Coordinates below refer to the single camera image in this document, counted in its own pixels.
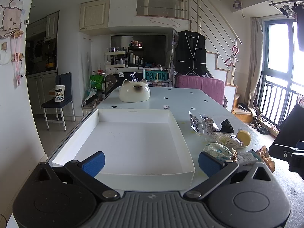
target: cat-shaped container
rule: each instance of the cat-shaped container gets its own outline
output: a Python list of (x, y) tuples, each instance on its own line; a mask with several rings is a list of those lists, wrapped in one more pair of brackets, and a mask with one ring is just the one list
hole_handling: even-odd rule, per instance
[(119, 89), (119, 99), (122, 102), (142, 102), (150, 98), (150, 89), (146, 79), (128, 81), (125, 79)]

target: pink chair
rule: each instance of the pink chair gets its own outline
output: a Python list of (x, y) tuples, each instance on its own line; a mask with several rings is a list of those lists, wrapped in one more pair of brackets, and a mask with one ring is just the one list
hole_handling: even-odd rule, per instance
[(221, 80), (191, 75), (180, 75), (177, 77), (176, 87), (202, 90), (220, 105), (223, 105), (225, 83)]

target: floor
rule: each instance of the floor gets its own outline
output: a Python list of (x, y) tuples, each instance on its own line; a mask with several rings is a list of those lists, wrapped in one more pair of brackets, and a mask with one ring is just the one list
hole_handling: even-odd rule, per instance
[[(48, 115), (48, 119), (56, 120), (56, 116)], [(79, 121), (65, 121), (66, 131), (63, 130), (62, 123), (49, 123), (50, 129), (47, 130), (47, 125), (43, 115), (35, 116), (34, 121), (37, 127), (42, 147), (49, 157), (52, 152), (57, 148), (61, 141), (69, 134), (69, 132), (76, 127)]]
[(263, 141), (263, 145), (266, 146), (267, 148), (269, 148), (273, 141), (275, 140), (275, 137), (272, 134), (268, 134), (268, 135), (262, 135), (260, 132), (258, 132), (256, 129), (252, 128), (248, 123), (246, 123), (246, 125), (251, 128), (251, 130), (253, 130), (258, 137), (261, 139), (261, 141)]

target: yellow fruit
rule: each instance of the yellow fruit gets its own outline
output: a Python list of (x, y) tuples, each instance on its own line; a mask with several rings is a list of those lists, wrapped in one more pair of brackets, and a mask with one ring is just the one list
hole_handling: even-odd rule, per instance
[(240, 130), (238, 133), (237, 133), (237, 138), (239, 141), (243, 142), (243, 145), (244, 146), (248, 146), (250, 144), (250, 141), (251, 141), (251, 136), (250, 134), (245, 131), (245, 130)]

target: white cardboard tray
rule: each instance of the white cardboard tray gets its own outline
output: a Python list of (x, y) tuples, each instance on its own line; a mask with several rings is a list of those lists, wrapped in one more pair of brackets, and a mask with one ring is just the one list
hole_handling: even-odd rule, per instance
[(188, 189), (195, 171), (170, 110), (97, 109), (53, 163), (82, 161), (97, 151), (104, 153), (105, 166), (95, 178), (113, 189)]

